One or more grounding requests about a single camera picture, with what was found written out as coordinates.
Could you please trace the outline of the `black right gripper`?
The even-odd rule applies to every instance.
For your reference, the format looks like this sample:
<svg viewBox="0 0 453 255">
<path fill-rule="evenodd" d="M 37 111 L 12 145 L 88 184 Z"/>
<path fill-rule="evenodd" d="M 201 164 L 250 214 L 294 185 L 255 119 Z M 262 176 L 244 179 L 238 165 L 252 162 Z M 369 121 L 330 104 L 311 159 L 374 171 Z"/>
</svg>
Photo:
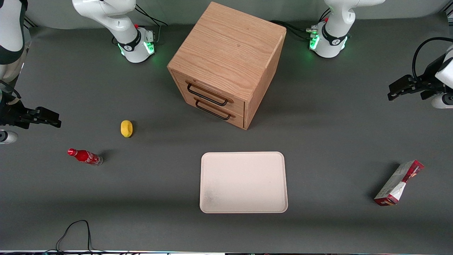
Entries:
<svg viewBox="0 0 453 255">
<path fill-rule="evenodd" d="M 59 114 L 44 107 L 29 109 L 21 101 L 14 101 L 9 105 L 6 101 L 0 104 L 0 125 L 1 126 L 18 126 L 22 129 L 28 129 L 30 123 L 47 124 L 56 128 L 61 127 Z"/>
</svg>

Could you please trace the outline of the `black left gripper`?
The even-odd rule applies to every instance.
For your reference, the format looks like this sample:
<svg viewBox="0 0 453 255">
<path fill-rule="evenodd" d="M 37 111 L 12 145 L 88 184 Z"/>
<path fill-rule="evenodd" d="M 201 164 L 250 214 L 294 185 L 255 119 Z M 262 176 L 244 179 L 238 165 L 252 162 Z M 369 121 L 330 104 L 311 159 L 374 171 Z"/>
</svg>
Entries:
<svg viewBox="0 0 453 255">
<path fill-rule="evenodd" d="M 426 100 L 433 95 L 440 93 L 440 81 L 431 75 L 421 75 L 413 77 L 412 75 L 404 75 L 395 82 L 389 85 L 389 93 L 387 98 L 393 101 L 396 98 L 405 94 L 415 94 L 420 92 L 422 100 Z"/>
</svg>

